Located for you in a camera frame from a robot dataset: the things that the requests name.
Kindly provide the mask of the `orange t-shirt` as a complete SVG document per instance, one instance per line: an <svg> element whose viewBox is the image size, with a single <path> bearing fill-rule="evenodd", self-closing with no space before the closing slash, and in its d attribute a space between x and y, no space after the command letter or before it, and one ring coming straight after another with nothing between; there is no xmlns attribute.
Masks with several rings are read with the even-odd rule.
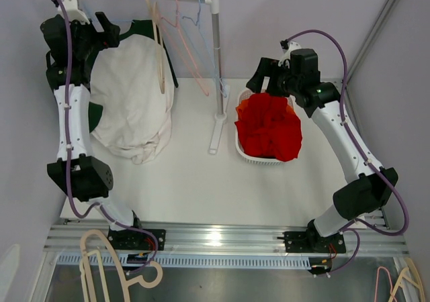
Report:
<svg viewBox="0 0 430 302"><path fill-rule="evenodd" d="M249 98L242 99L236 107L237 121L247 119L249 116Z"/></svg>

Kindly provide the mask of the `beige wooden hanger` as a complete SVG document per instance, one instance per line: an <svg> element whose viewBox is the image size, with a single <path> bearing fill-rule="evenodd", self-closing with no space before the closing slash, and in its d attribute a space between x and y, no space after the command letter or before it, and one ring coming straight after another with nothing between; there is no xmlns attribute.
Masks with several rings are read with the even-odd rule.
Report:
<svg viewBox="0 0 430 302"><path fill-rule="evenodd" d="M162 34L159 32L159 9L157 2L151 3L150 0L145 0L148 11L151 16L153 26L153 36L155 41L155 54L157 60L157 74L159 88L162 94L165 94L165 62L164 62L164 43Z"/></svg>

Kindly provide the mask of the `pink plastic hanger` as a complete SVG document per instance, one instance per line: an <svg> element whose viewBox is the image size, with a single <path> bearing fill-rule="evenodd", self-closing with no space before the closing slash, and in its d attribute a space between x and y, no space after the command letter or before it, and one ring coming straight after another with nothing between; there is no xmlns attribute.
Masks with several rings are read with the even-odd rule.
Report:
<svg viewBox="0 0 430 302"><path fill-rule="evenodd" d="M185 41L185 37L183 35L183 31L181 29L181 24L180 24L180 20L179 20L179 16L180 16L180 12L179 12L179 0L174 0L175 1L175 21L170 21L168 18L162 16L161 19L167 23L169 26L171 26L172 28L174 28L177 32L177 34L179 35L179 38L183 44L183 47L185 48L185 51L189 57L189 60L191 61L191 63L189 63L187 60L183 60L184 64L186 65L189 73L192 75L192 77L194 78L195 82L198 84L200 90L203 92L203 94L205 96L209 96L210 91L209 88L202 82L203 77L201 76L196 60L193 56L193 54L191 53L189 44Z"/></svg>

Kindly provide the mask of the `black t-shirt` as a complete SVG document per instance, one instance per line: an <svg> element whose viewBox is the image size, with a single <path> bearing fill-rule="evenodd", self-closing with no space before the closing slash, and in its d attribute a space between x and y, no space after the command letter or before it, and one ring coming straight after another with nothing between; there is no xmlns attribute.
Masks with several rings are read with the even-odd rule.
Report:
<svg viewBox="0 0 430 302"><path fill-rule="evenodd" d="M260 155L258 156L258 158L265 159L265 160L277 160L277 158L274 155L268 155L268 154Z"/></svg>

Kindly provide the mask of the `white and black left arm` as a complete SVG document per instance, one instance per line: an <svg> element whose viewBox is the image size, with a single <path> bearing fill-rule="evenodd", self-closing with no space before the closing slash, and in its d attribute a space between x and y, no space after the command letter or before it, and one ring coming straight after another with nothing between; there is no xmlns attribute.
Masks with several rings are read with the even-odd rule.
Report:
<svg viewBox="0 0 430 302"><path fill-rule="evenodd" d="M136 214L125 203L110 197L114 187L111 168L98 160L90 140L91 69L98 52L120 44L120 29L103 12L97 12L102 31L92 21L56 15L40 26L49 47L46 78L58 108L59 145L47 173L65 193L76 217L83 219L98 209L113 231L122 231L121 241L130 249L144 243L136 227ZM76 201L87 203L79 212Z"/></svg>

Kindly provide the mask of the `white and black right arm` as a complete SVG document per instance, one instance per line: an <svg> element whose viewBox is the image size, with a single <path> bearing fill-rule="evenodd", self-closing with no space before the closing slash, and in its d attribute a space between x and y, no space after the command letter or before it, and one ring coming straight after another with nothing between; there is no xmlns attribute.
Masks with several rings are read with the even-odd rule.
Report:
<svg viewBox="0 0 430 302"><path fill-rule="evenodd" d="M264 81L271 96L295 98L325 135L343 170L346 185L333 194L333 204L308 224L306 245L318 252L350 221L385 206L392 194L389 186L397 183L398 174L394 168L384 168L347 123L341 94L332 82L321 80L313 49L293 50L283 62L261 58L246 87L259 93Z"/></svg>

